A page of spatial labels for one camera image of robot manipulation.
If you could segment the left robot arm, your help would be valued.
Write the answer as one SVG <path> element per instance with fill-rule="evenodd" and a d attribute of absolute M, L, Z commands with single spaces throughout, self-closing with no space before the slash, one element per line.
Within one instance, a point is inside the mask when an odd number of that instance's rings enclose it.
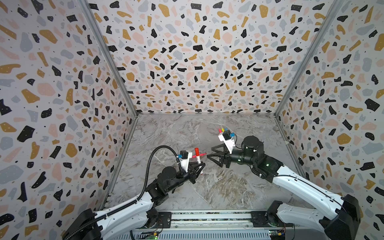
<path fill-rule="evenodd" d="M 64 240 L 112 240 L 134 229 L 155 225 L 156 207 L 169 198 L 169 192 L 184 182 L 195 183 L 206 166 L 205 163 L 189 163 L 187 170 L 177 171 L 169 166 L 149 184 L 142 196 L 98 212 L 83 211 L 64 233 Z"/>

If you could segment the white marker pen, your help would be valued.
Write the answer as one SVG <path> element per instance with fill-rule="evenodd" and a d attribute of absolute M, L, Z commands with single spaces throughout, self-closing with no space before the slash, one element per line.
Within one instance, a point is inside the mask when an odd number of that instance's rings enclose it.
<path fill-rule="evenodd" d="M 197 162 L 198 162 L 199 164 L 202 163 L 202 162 L 201 162 L 201 158 L 200 158 L 200 153 L 199 153 L 199 152 L 196 152 L 196 159 L 197 159 Z"/>

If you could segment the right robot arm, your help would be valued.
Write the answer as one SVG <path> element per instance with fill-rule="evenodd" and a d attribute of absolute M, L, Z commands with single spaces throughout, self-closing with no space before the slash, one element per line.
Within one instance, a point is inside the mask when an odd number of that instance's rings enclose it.
<path fill-rule="evenodd" d="M 239 148 L 234 137 L 234 133 L 221 133 L 219 140 L 222 144 L 213 147 L 207 158 L 221 168 L 229 168 L 232 163 L 246 165 L 254 175 L 290 191 L 312 206 L 308 209 L 273 201 L 265 214 L 268 225 L 304 226 L 325 234 L 330 240 L 356 238 L 361 214 L 355 197 L 342 197 L 301 177 L 279 160 L 266 155 L 263 142 L 255 136 L 245 137 Z"/>

